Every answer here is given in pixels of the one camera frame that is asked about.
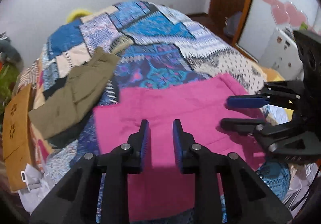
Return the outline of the pile of grey clothes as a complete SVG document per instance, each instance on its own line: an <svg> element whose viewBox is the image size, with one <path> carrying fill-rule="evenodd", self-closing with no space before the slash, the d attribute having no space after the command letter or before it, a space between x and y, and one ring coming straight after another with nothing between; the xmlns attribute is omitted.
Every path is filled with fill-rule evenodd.
<svg viewBox="0 0 321 224"><path fill-rule="evenodd" d="M1 63L10 63L14 65L19 71L23 69L23 61L21 55L11 44L10 38L6 32L1 33Z"/></svg>

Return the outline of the white sliding wardrobe door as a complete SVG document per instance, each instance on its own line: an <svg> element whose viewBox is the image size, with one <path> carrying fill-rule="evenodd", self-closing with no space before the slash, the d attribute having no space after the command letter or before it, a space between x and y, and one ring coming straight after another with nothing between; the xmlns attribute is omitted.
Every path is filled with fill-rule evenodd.
<svg viewBox="0 0 321 224"><path fill-rule="evenodd" d="M252 0L237 46L260 60L277 27L311 28L318 9L318 0Z"/></svg>

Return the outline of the yellow foam headboard pad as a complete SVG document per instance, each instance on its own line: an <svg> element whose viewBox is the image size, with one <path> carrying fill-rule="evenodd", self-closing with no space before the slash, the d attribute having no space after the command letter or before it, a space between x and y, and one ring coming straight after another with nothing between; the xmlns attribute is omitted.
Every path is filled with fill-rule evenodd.
<svg viewBox="0 0 321 224"><path fill-rule="evenodd" d="M66 23L71 23L74 20L81 18L81 17L86 17L91 15L92 12L85 10L85 9L75 9L69 13L69 15L66 18Z"/></svg>

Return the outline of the green storage bag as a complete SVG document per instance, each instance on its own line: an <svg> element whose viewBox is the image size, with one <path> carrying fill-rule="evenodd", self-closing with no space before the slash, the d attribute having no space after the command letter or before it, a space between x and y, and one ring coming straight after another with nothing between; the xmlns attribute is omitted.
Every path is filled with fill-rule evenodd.
<svg viewBox="0 0 321 224"><path fill-rule="evenodd" d="M19 75L18 69L10 63L5 63L1 68L0 94L1 94L1 114L3 114L7 104L11 100L12 92Z"/></svg>

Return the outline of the yellow orange fleece blanket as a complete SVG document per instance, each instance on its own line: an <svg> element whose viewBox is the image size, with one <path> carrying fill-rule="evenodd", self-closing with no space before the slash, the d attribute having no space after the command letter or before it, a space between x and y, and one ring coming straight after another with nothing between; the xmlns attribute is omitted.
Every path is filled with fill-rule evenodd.
<svg viewBox="0 0 321 224"><path fill-rule="evenodd" d="M261 69L266 74L267 81L285 81L284 77L282 77L276 70L266 67L261 67ZM287 114L288 121L290 121L292 119L293 111L287 108L285 108L284 111Z"/></svg>

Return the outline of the wooden lap desk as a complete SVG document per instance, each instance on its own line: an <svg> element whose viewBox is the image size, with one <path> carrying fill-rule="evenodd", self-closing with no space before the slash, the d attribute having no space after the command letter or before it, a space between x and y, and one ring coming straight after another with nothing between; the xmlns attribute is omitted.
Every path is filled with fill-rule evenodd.
<svg viewBox="0 0 321 224"><path fill-rule="evenodd" d="M11 99L4 112L3 158L12 192L26 187L21 172L34 162L28 117L32 102L31 84L28 84Z"/></svg>

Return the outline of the white appliance with stickers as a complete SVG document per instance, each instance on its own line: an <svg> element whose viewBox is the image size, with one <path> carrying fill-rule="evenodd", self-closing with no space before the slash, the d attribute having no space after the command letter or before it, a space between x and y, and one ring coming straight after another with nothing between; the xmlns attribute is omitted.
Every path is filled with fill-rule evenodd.
<svg viewBox="0 0 321 224"><path fill-rule="evenodd" d="M286 29L274 29L258 63L274 69L285 80L302 80L304 77L296 42L286 33Z"/></svg>

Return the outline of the blue patchwork bed quilt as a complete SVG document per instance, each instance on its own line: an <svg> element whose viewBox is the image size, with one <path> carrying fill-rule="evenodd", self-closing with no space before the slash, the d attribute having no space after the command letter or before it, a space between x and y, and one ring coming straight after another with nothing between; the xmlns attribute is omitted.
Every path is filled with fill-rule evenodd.
<svg viewBox="0 0 321 224"><path fill-rule="evenodd" d="M31 84L33 107L42 106L97 47L120 57L100 106L116 104L119 90L129 87L166 89L227 73L254 94L267 81L258 64L183 13L128 1L59 27L39 59L20 74L19 88Z"/></svg>

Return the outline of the olive green pants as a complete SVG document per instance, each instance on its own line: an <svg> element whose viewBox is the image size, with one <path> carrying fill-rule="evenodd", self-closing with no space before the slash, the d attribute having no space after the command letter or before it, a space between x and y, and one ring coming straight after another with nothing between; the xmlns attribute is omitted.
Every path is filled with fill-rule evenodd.
<svg viewBox="0 0 321 224"><path fill-rule="evenodd" d="M65 85L29 112L29 119L47 140L76 125L97 103L120 58L95 50L89 62L71 69Z"/></svg>

